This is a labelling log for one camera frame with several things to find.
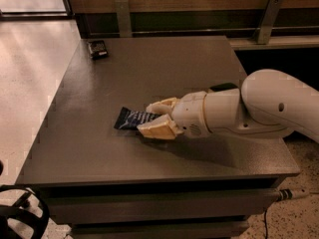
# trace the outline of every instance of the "gray tabletop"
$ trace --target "gray tabletop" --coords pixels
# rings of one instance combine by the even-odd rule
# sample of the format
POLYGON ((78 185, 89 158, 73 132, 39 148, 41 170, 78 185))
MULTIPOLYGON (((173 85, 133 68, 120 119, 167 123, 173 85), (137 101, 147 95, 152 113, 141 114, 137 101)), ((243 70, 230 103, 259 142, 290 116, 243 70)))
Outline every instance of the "gray tabletop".
POLYGON ((246 74, 224 37, 106 39, 109 58, 92 61, 82 40, 17 184, 102 184, 296 175, 282 139, 212 135, 146 139, 114 129, 122 107, 221 84, 246 74))

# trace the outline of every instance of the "black strap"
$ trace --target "black strap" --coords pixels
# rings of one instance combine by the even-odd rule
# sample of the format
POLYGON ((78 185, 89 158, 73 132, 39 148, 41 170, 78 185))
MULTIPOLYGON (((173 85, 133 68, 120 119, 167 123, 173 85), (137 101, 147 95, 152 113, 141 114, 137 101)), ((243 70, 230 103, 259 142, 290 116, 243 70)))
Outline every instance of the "black strap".
POLYGON ((0 186, 0 192, 14 189, 24 190, 26 193, 24 193, 12 206, 0 205, 0 235, 4 235, 3 237, 1 236, 1 238, 9 238, 8 235, 11 229, 8 227, 7 220, 12 218, 30 226, 33 229, 33 235, 31 239, 41 239, 48 226, 50 217, 47 204, 38 195, 27 188, 14 185, 0 186), (39 207, 43 211, 41 217, 38 217, 35 214, 20 208, 25 204, 31 195, 34 195, 36 198, 38 198, 40 202, 39 207))

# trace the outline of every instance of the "white connector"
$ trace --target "white connector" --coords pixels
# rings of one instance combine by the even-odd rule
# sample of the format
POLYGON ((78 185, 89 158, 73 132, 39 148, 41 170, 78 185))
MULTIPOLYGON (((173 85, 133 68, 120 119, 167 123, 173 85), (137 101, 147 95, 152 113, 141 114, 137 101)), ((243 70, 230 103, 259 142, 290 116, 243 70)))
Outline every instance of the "white connector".
POLYGON ((283 200, 305 198, 310 195, 309 190, 305 188, 281 189, 278 191, 278 193, 279 193, 279 197, 277 199, 277 202, 283 201, 283 200))

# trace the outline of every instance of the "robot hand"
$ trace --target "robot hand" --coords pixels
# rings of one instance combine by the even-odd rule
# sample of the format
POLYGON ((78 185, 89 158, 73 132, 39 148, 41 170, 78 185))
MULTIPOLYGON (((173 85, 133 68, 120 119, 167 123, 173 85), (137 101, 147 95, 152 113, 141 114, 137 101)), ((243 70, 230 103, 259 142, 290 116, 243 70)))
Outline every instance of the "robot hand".
POLYGON ((151 104, 162 116, 138 126, 145 137, 283 137, 297 130, 319 142, 319 93, 276 70, 259 70, 239 88, 190 93, 151 104))

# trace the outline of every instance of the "black cable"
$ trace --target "black cable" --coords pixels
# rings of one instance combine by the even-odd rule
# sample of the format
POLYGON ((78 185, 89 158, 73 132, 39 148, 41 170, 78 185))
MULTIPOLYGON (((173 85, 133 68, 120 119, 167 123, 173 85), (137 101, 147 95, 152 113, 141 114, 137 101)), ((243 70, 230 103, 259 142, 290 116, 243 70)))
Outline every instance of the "black cable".
POLYGON ((263 214, 263 221, 265 223, 265 229, 266 229, 265 239, 268 239, 267 211, 268 211, 268 209, 266 209, 264 214, 263 214))

